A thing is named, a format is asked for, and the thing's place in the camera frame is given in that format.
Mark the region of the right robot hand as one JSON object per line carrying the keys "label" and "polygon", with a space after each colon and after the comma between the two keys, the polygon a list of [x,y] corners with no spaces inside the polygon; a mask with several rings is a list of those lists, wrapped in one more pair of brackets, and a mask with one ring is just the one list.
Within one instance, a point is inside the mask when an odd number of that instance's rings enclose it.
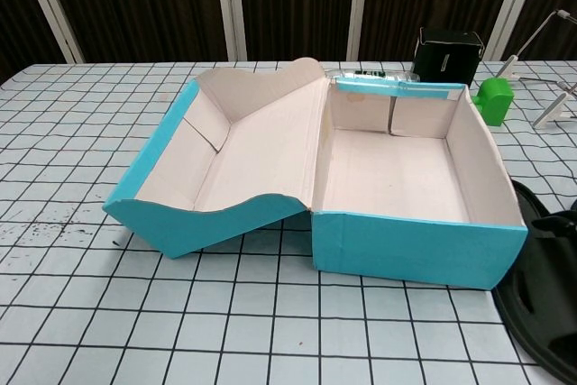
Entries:
{"label": "right robot hand", "polygon": [[564,210],[535,219],[538,231],[551,234],[540,237],[546,262],[554,282],[570,298],[576,296],[576,211]]}

